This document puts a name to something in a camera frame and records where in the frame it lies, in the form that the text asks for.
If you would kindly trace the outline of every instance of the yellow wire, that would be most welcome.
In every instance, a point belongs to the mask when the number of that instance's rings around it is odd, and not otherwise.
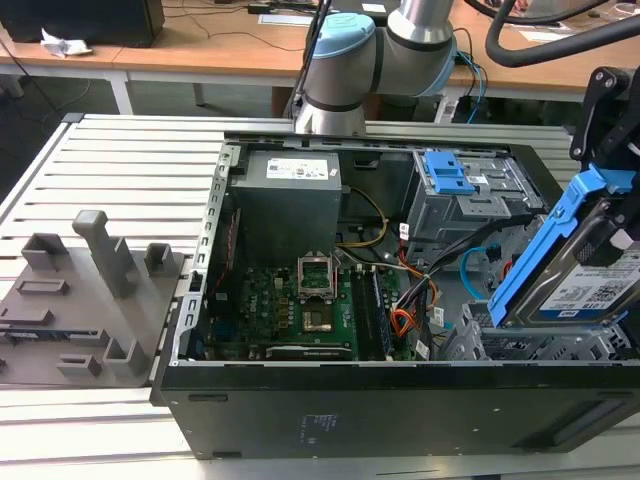
[[[380,220],[382,221],[382,230],[380,230],[380,233],[378,234],[378,236],[376,238],[374,238],[373,240],[368,240],[366,242],[340,242],[340,243],[336,243],[336,246],[338,246],[338,247],[347,247],[347,248],[363,248],[363,247],[371,247],[373,245],[376,245],[387,234],[387,224],[389,223],[389,219],[385,216],[384,212],[378,206],[378,204],[376,202],[374,202],[373,198],[371,198],[369,195],[364,193],[359,188],[351,187],[351,190],[355,190],[360,195],[362,195],[364,198],[366,198],[369,201],[369,203],[371,203],[371,205],[373,205],[373,208],[375,208],[378,211],[378,214],[380,215]]]

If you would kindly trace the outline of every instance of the motherboard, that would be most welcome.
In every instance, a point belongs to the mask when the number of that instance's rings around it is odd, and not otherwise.
[[[392,338],[389,329],[388,315],[399,295],[396,272],[328,271],[323,263],[305,265],[302,270],[248,267],[241,274],[233,310],[211,316],[205,342],[207,357],[232,361],[385,360],[409,354],[405,340]],[[331,295],[324,298],[306,293],[328,293],[328,289]],[[223,298],[212,298],[214,312],[220,310],[215,304],[230,301]]]

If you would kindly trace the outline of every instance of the desk leg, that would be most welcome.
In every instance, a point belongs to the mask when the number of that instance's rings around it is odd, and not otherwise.
[[[120,115],[133,115],[133,107],[131,106],[131,99],[129,98],[129,84],[126,76],[124,74],[113,75],[109,78],[109,82],[111,83],[111,90],[113,90],[113,96],[116,98]]]
[[[460,97],[445,93],[440,100],[434,123],[451,123],[458,108]]]
[[[204,107],[207,102],[204,101],[204,92],[202,91],[201,83],[193,84],[193,96],[196,99],[196,105],[199,107]]]
[[[0,88],[9,92],[12,98],[22,98],[24,91],[19,80],[20,75],[0,75]]]

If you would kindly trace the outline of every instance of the gray plastic holder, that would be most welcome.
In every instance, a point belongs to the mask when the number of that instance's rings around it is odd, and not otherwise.
[[[184,255],[152,243],[130,251],[107,216],[81,211],[89,248],[34,234],[27,266],[0,303],[0,383],[138,387],[146,384]]]

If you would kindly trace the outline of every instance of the black computer case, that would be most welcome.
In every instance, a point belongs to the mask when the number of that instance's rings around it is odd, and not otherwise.
[[[236,153],[253,142],[276,151],[295,144],[298,154],[314,145],[393,149],[411,143],[367,139],[366,145],[354,146],[352,139],[272,137],[236,141],[227,135],[232,145],[220,153],[210,193],[218,203],[207,210],[201,245],[214,237],[227,164],[233,165]],[[547,209],[553,205],[560,190],[533,150],[500,148],[520,164]],[[355,173],[351,181],[364,181],[367,172]],[[385,177],[385,185],[391,183]],[[200,361],[191,340],[183,354],[182,343],[175,340],[185,331],[197,331],[188,328],[207,290],[203,251],[196,252],[180,317],[174,312],[169,325],[152,395],[154,404],[171,409],[198,459],[559,453],[640,410],[637,361],[454,361],[401,367],[393,362],[309,367]],[[202,343],[194,335],[184,338]]]
[[[41,29],[89,46],[150,47],[162,30],[161,0],[0,0],[0,21],[14,42],[39,42]]]

